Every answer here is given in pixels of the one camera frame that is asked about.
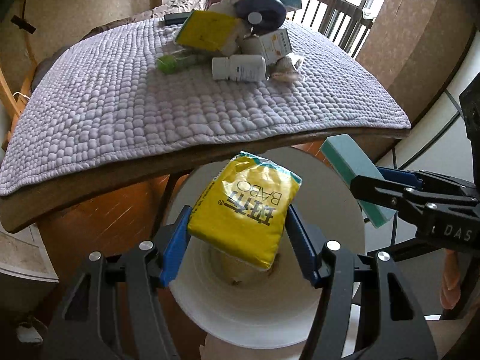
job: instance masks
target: metal bolt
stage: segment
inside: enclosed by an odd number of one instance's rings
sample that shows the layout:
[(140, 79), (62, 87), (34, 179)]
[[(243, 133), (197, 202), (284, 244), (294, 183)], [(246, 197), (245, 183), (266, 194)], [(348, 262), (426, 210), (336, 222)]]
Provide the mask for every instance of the metal bolt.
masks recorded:
[(388, 261), (390, 259), (390, 255), (385, 252), (385, 251), (380, 251), (377, 253), (377, 256), (379, 259), (381, 259), (382, 261)]
[(100, 259), (100, 257), (102, 257), (102, 253), (100, 253), (99, 251), (93, 251), (88, 256), (88, 259), (90, 261), (98, 261)]
[(331, 251), (337, 251), (338, 249), (340, 249), (340, 243), (337, 241), (328, 241), (327, 248)]
[(149, 251), (150, 249), (153, 248), (153, 242), (152, 241), (142, 241), (142, 242), (140, 242), (140, 245), (138, 245), (138, 247), (143, 251)]

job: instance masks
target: white bottle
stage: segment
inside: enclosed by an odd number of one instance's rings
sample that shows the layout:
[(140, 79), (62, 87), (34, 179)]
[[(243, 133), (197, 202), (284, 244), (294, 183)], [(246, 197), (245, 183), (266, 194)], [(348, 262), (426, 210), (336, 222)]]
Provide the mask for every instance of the white bottle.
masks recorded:
[(266, 64), (261, 55), (232, 55), (230, 58), (213, 58), (214, 80), (263, 81)]

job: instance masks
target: wooden floor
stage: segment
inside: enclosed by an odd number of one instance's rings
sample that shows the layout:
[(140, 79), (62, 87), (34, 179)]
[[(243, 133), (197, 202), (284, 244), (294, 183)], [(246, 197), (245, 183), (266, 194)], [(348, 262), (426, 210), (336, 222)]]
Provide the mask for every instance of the wooden floor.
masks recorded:
[[(296, 147), (326, 162), (320, 152), (322, 142)], [(45, 323), (50, 321), (66, 286), (90, 252), (100, 251), (106, 256), (121, 254), (149, 238), (167, 178), (163, 176), (98, 196), (37, 223), (60, 280), (58, 287), (37, 308), (37, 318)], [(177, 182), (175, 190), (185, 178)], [(205, 332), (183, 314), (168, 290), (159, 291), (159, 298), (181, 358), (198, 359), (198, 346), (203, 344)], [(124, 337), (126, 351), (134, 354), (128, 331), (124, 332)]]

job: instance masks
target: white bedspread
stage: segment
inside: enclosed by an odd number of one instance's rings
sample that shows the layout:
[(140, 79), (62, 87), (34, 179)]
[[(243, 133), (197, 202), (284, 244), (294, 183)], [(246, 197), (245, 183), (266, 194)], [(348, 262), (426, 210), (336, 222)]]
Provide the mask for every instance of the white bedspread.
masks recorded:
[(128, 24), (66, 51), (34, 91), (8, 146), (0, 194), (113, 161), (208, 143), (334, 127), (410, 128), (378, 81), (320, 33), (285, 22), (304, 81), (215, 82), (209, 66), (166, 76), (176, 49), (158, 19)]

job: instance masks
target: balcony railing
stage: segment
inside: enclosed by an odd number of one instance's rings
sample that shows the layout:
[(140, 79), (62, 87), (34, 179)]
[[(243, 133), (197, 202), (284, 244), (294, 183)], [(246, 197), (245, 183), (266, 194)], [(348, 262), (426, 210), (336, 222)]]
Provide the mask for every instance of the balcony railing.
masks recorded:
[(304, 8), (289, 18), (317, 30), (355, 57), (374, 23), (373, 19), (364, 19), (362, 8), (345, 0), (302, 1)]

